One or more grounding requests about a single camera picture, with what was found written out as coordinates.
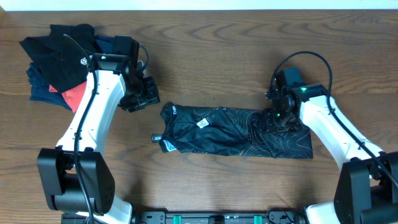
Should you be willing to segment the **black printed cycling jersey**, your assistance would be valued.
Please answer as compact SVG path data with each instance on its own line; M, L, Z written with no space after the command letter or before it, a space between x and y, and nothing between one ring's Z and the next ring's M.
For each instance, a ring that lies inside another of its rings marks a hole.
M160 112L165 123L152 142L162 152L220 156L313 159L310 129L285 131L272 123L271 109L209 108L167 103Z

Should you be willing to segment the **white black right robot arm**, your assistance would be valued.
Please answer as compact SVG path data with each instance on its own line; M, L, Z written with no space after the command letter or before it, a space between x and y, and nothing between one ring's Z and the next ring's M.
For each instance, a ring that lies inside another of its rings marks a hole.
M305 208L305 223L397 222L397 153L369 141L337 107L321 84L272 85L266 94L284 131L310 128L340 169L333 200Z

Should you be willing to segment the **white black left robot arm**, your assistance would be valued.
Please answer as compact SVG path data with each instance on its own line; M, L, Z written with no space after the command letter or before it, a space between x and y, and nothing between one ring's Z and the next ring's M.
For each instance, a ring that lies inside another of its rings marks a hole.
M94 54L80 105L55 148L37 157L47 206L72 223L137 223L132 204L115 193L104 160L105 142L118 107L135 112L159 103L148 63L127 55Z

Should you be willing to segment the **red folded shirt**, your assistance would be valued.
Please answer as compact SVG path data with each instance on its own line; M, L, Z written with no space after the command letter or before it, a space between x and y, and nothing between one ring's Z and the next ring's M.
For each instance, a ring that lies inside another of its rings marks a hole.
M65 100L66 104L75 113L81 103L83 95L86 89L86 82L61 93L61 96Z

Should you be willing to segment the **black folded polo shirt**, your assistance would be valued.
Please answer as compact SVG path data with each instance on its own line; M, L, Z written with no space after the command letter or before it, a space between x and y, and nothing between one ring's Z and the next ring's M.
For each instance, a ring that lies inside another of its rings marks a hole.
M50 34L27 37L20 42L44 79L59 93L86 82L90 61L97 53L95 29L89 24L50 25Z

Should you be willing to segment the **navy folded shirt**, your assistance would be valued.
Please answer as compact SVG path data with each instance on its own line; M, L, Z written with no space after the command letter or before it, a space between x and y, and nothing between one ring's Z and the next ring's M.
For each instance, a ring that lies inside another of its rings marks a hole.
M50 85L43 77L41 69L33 63L29 65L26 71L31 85L31 96L32 101L43 101L53 105L62 106L68 110L70 107L66 104L65 100L52 85Z

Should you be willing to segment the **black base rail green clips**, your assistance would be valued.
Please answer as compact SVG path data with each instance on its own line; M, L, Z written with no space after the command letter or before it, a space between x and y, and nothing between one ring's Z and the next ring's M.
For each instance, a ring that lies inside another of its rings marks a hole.
M140 224L306 224L303 211L272 208L264 213L135 213L133 223Z

